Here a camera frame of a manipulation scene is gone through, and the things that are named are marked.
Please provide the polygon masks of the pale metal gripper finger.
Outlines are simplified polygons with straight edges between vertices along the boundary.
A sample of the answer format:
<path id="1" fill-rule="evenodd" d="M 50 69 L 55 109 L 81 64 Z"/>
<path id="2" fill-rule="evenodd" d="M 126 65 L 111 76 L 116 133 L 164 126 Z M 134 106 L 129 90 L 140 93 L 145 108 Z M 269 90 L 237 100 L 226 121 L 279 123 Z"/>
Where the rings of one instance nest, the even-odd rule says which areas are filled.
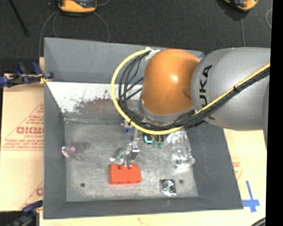
<path id="1" fill-rule="evenodd" d="M 132 145 L 131 144 L 127 144 L 126 148 L 125 148 L 125 153 L 124 153 L 124 166 L 125 167 L 129 167 L 130 166 L 130 153 L 132 150 Z"/>
<path id="2" fill-rule="evenodd" d="M 132 152 L 131 152 L 131 165 L 134 164 L 137 155 L 140 153 L 140 149 L 137 144 L 132 144 Z"/>

